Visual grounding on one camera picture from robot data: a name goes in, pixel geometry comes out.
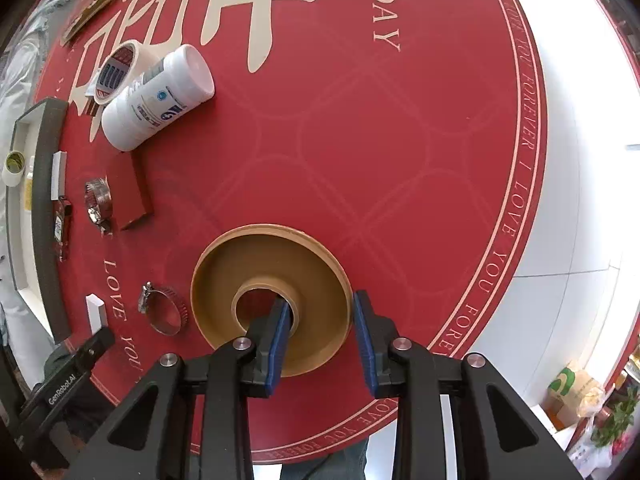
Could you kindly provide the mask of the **brown plastic ring spool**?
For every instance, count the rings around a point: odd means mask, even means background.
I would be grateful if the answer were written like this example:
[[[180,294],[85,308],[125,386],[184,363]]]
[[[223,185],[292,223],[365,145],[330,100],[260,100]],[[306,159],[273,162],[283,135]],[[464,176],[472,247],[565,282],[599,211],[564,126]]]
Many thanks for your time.
[[[352,324],[352,286],[341,263],[318,240],[278,224],[240,226],[209,244],[190,288],[194,320],[217,349],[244,335],[259,304],[242,308],[253,292],[285,300],[292,311],[283,375],[307,374],[341,349]]]

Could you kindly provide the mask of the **masking tape roll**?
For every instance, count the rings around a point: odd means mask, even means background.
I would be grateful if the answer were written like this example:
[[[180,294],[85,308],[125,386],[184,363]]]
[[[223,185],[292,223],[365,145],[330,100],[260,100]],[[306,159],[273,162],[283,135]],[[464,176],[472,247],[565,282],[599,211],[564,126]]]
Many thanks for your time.
[[[92,77],[96,81],[96,97],[93,101],[101,106],[108,104],[159,59],[148,46],[137,40],[123,42]]]

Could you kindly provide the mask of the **yellow label pill bottle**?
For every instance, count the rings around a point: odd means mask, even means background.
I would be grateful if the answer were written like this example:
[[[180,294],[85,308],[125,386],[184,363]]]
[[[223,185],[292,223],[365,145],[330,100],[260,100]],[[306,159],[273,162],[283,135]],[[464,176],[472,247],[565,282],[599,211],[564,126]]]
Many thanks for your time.
[[[32,188],[34,187],[35,156],[29,157],[24,174],[23,188],[23,210],[30,214],[32,212]]]

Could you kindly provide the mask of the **white power plug adapter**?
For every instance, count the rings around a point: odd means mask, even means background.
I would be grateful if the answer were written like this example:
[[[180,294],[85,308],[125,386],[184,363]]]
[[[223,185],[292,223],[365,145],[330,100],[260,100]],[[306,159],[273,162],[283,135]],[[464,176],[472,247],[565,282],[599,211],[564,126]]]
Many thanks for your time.
[[[96,97],[96,81],[90,80],[87,84],[87,88],[85,88],[85,97],[88,100],[93,100]]]

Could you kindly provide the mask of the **white eraser block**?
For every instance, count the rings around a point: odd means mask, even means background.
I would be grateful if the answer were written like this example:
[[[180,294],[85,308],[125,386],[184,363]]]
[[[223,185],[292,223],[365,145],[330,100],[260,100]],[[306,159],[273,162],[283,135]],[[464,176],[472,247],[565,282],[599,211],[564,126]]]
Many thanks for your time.
[[[107,327],[107,315],[104,301],[95,294],[86,297],[86,307],[89,326],[92,334],[96,334],[101,328]]]
[[[67,153],[57,151],[52,156],[51,200],[58,200],[65,195]]]

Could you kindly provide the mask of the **red mahjong tile pack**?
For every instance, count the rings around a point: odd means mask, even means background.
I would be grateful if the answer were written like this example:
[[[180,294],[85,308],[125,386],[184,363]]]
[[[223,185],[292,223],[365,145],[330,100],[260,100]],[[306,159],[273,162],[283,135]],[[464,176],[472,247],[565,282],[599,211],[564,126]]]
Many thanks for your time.
[[[73,204],[66,196],[60,196],[54,208],[54,241],[58,261],[65,261],[70,250],[70,226],[73,218]]]

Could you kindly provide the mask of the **grey shallow cardboard box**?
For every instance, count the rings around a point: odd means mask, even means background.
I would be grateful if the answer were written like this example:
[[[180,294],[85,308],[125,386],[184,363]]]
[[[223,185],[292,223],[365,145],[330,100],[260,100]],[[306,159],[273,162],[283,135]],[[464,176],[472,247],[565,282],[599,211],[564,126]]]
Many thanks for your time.
[[[67,103],[45,98],[14,122],[10,151],[35,156],[32,212],[23,210],[24,174],[6,188],[6,241],[13,285],[39,324],[56,342],[70,336],[54,241],[51,200],[52,156],[60,147]]]

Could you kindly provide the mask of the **small red box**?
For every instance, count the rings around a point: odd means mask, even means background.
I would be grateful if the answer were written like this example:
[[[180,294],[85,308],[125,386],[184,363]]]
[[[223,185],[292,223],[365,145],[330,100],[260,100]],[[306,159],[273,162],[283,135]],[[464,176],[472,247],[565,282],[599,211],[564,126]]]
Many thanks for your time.
[[[152,214],[142,162],[135,152],[116,155],[107,167],[106,180],[112,196],[113,218],[120,230],[131,229]]]

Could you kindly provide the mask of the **small white tape roll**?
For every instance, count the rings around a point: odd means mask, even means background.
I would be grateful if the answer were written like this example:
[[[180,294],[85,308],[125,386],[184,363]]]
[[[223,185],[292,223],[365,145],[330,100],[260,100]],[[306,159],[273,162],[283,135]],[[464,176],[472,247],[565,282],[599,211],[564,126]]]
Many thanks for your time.
[[[25,156],[20,151],[12,151],[4,159],[1,179],[8,188],[15,188],[21,183],[25,171]]]

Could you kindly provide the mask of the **red round table mat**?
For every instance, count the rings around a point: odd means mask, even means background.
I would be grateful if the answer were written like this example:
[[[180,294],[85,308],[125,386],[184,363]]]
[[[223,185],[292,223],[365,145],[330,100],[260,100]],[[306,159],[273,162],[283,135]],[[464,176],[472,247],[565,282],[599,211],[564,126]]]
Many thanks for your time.
[[[82,194],[116,151],[85,93],[128,39],[197,47],[216,93],[142,144],[152,214],[102,235]],[[195,323],[153,330],[142,284],[188,296],[204,249],[249,224],[312,236],[402,334],[463,356],[518,266],[544,175],[544,80],[518,0],[118,0],[53,47],[36,95],[68,106],[67,345],[88,338],[98,296],[116,341],[92,381],[113,403],[162,354],[212,350]]]

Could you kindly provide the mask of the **white cylindrical bottle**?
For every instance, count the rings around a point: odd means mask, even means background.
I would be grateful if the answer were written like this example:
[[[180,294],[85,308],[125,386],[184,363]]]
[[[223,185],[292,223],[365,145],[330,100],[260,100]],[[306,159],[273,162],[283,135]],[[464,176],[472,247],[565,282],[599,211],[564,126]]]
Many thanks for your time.
[[[130,152],[214,95],[214,78],[203,55],[184,44],[134,78],[107,104],[102,130],[113,148]]]

